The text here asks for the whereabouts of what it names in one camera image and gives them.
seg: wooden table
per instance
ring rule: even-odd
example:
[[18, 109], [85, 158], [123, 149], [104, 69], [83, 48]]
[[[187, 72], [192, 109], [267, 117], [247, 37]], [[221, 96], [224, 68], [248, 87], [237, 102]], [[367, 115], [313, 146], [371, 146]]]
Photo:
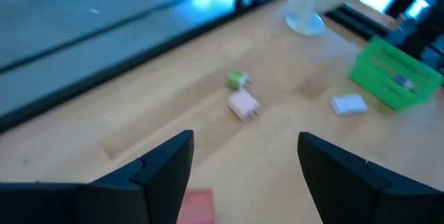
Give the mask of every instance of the wooden table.
[[[0, 181], [90, 182], [192, 129], [189, 188], [214, 190], [217, 223], [321, 223], [296, 153], [310, 131], [444, 190], [444, 93], [395, 113], [348, 78], [363, 40], [328, 19], [301, 37], [285, 15], [273, 2], [0, 136]], [[262, 104], [254, 121], [227, 107], [233, 69]], [[370, 112], [338, 117], [331, 98], [352, 92]]]

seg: green object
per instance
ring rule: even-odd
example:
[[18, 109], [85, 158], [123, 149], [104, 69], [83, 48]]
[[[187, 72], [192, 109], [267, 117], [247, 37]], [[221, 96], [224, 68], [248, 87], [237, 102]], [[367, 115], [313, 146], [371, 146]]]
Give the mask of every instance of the green object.
[[240, 71], [232, 71], [227, 77], [227, 86], [231, 89], [241, 89], [249, 85], [248, 76]]
[[378, 37], [357, 56], [350, 77], [395, 110], [426, 101], [443, 82], [438, 72]]

